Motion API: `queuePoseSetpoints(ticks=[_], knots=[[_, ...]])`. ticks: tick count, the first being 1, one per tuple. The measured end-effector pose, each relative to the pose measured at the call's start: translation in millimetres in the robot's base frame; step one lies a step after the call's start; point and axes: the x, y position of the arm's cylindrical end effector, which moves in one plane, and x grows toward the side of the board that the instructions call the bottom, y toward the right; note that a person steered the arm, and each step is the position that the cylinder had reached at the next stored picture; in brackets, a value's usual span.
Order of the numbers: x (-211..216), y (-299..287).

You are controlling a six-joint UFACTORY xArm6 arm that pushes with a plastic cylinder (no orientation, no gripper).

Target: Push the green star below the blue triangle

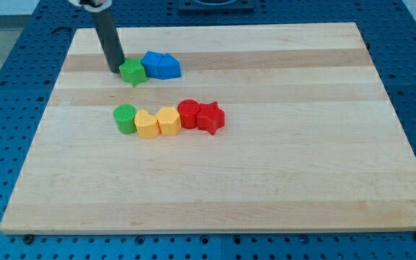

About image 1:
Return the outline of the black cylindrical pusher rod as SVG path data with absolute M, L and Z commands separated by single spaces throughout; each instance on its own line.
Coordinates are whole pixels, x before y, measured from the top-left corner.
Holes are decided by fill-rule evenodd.
M 100 12 L 93 12 L 92 21 L 110 71 L 119 74 L 119 66 L 125 62 L 125 55 L 111 8 L 108 7 Z

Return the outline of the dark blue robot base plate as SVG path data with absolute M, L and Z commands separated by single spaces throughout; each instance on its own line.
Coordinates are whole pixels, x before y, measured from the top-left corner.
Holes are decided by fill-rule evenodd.
M 223 12 L 255 9 L 254 0 L 178 0 L 178 12 Z

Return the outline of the white rod mount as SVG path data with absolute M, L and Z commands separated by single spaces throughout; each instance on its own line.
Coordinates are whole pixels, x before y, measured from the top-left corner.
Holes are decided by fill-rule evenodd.
M 89 12 L 101 12 L 112 5 L 112 0 L 68 0 L 76 7 L 83 7 Z

